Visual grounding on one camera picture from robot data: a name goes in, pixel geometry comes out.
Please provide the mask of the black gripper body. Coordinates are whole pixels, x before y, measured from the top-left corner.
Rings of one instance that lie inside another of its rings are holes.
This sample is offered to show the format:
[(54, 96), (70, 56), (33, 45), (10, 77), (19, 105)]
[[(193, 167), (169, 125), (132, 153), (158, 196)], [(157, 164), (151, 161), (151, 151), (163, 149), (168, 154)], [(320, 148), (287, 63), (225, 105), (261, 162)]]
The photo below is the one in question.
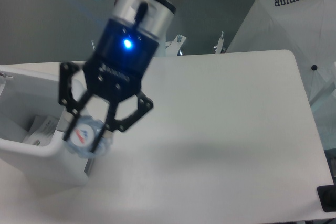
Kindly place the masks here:
[(141, 91), (141, 80), (159, 43), (110, 19), (96, 50), (83, 67), (88, 91), (122, 102)]

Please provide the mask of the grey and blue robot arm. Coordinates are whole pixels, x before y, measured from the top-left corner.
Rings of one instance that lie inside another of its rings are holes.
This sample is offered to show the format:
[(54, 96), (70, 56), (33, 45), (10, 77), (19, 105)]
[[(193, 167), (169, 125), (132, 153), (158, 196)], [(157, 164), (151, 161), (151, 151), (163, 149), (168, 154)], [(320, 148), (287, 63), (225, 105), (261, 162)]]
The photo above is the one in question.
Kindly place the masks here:
[(71, 152), (103, 154), (114, 131), (128, 130), (153, 108), (141, 82), (179, 2), (116, 0), (92, 56), (61, 63), (58, 102), (66, 109), (63, 139)]

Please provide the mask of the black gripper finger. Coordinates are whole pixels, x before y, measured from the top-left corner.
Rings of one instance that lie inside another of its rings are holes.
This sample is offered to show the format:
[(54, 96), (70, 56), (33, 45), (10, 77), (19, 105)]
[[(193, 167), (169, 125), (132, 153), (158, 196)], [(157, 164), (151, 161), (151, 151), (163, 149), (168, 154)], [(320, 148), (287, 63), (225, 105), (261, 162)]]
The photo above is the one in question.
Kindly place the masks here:
[(81, 69), (82, 65), (74, 62), (62, 62), (59, 68), (58, 102), (66, 108), (67, 117), (70, 118), (69, 126), (65, 130), (63, 138), (66, 142), (69, 140), (72, 131), (81, 117), (81, 111), (92, 97), (92, 94), (88, 90), (83, 93), (78, 101), (73, 97), (72, 78)]
[(122, 120), (117, 120), (115, 118), (118, 105), (121, 101), (117, 100), (116, 102), (110, 102), (106, 120), (98, 136), (93, 142), (92, 148), (90, 150), (91, 153), (96, 152), (96, 150), (98, 149), (98, 145), (103, 138), (109, 138), (109, 135), (115, 130), (125, 132), (139, 119), (145, 116), (151, 109), (153, 109), (153, 101), (148, 98), (142, 91), (137, 93), (135, 96), (137, 97), (137, 109), (133, 111), (128, 117)]

